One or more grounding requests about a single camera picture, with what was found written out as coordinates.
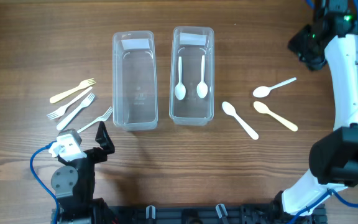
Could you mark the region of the yellow plastic spoon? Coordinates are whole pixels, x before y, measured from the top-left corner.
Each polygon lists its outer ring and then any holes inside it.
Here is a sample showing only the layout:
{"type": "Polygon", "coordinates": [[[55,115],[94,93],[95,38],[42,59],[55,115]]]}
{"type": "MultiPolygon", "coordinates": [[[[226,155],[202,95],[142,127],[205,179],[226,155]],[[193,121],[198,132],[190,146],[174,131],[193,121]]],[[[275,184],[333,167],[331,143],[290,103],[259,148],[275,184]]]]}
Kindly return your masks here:
{"type": "Polygon", "coordinates": [[[278,122],[282,123],[285,127],[289,130],[296,132],[298,131],[298,126],[292,123],[291,121],[277,115],[276,113],[272,112],[268,106],[260,101],[255,101],[253,103],[255,110],[261,114],[268,114],[271,117],[275,118],[278,122]]]}

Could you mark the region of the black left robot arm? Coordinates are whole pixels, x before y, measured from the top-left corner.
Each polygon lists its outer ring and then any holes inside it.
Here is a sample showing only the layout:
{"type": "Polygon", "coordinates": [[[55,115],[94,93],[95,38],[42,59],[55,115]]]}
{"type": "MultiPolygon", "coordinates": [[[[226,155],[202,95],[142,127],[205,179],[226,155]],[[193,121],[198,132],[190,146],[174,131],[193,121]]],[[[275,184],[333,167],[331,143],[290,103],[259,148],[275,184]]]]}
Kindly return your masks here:
{"type": "Polygon", "coordinates": [[[102,198],[93,198],[95,165],[115,152],[104,122],[95,141],[98,147],[82,151],[82,139],[75,129],[61,131],[48,150],[63,166],[55,171],[51,185],[59,204],[57,223],[118,223],[117,216],[102,198]]]}

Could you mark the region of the thin white spoon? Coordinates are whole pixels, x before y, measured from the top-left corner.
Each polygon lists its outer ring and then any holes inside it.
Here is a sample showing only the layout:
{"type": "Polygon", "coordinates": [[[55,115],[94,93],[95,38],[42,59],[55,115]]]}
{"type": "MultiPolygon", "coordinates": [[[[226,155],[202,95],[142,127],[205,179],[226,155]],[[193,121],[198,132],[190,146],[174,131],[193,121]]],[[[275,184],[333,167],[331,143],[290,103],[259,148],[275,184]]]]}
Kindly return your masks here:
{"type": "Polygon", "coordinates": [[[186,88],[182,82],[183,76],[183,63],[182,57],[178,58],[178,83],[175,86],[175,96],[178,100],[183,100],[186,95],[186,88]]]}
{"type": "Polygon", "coordinates": [[[296,80],[296,77],[293,77],[291,79],[288,79],[288,80],[285,80],[281,83],[278,83],[274,86],[260,86],[260,87],[257,87],[254,91],[253,91],[253,96],[256,97],[256,98],[264,98],[266,96],[268,96],[270,94],[270,92],[273,90],[273,89],[276,89],[276,88],[279,88],[281,86],[284,86],[284,85],[287,85],[291,82],[294,82],[296,80]]]}
{"type": "Polygon", "coordinates": [[[201,80],[196,87],[197,94],[200,98],[205,98],[208,94],[208,86],[204,81],[205,73],[205,55],[201,57],[201,80]]]}

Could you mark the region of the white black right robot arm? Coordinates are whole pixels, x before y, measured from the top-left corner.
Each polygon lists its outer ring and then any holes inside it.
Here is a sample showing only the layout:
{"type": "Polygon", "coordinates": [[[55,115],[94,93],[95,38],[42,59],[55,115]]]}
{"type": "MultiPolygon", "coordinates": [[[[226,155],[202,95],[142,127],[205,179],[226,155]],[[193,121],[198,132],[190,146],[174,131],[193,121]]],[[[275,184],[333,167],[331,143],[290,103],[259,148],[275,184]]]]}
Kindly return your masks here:
{"type": "Polygon", "coordinates": [[[347,0],[310,2],[313,21],[288,43],[308,69],[328,66],[335,102],[331,134],[316,142],[309,168],[270,203],[272,220],[309,216],[332,195],[358,185],[358,1],[351,13],[347,0]]]}

